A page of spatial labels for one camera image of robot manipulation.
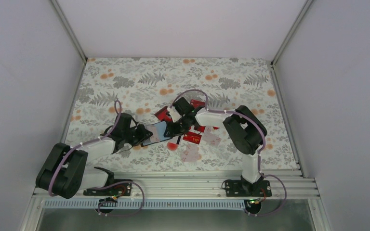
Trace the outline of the black leather card holder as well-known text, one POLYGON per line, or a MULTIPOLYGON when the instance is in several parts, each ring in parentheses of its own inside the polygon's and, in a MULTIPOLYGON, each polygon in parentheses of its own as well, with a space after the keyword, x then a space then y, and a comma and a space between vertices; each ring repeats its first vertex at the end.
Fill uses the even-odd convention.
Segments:
POLYGON ((152 133, 151 137, 147 138, 141 143, 142 147, 149 146, 155 143, 167 141, 173 138, 168 134, 167 122, 160 121, 152 125, 146 125, 145 128, 152 133))

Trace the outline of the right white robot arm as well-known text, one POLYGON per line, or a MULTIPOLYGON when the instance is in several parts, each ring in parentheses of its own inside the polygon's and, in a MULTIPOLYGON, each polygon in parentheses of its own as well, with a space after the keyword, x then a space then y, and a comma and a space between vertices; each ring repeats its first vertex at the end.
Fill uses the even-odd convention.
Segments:
POLYGON ((168 136, 182 135, 191 126, 224 128, 238 151, 244 154, 242 174, 230 185, 230 192, 237 196, 253 196, 265 189, 261 170, 261 151, 266 145, 267 131, 258 118, 244 105, 236 110, 214 110, 204 106, 169 106, 171 122, 166 129, 168 136))

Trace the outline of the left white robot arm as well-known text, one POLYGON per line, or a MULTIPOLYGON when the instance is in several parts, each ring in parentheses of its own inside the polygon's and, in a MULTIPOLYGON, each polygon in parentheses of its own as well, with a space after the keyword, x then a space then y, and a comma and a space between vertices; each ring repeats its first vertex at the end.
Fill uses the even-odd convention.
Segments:
POLYGON ((113 125, 107 127, 98 138, 74 147, 65 143, 53 146, 35 181, 37 188, 50 196, 73 197, 80 190, 98 190, 108 195, 115 188, 112 171, 103 167, 87 167, 87 163, 115 154, 126 144, 138 146, 149 139, 153 132, 127 113, 117 115, 113 125))

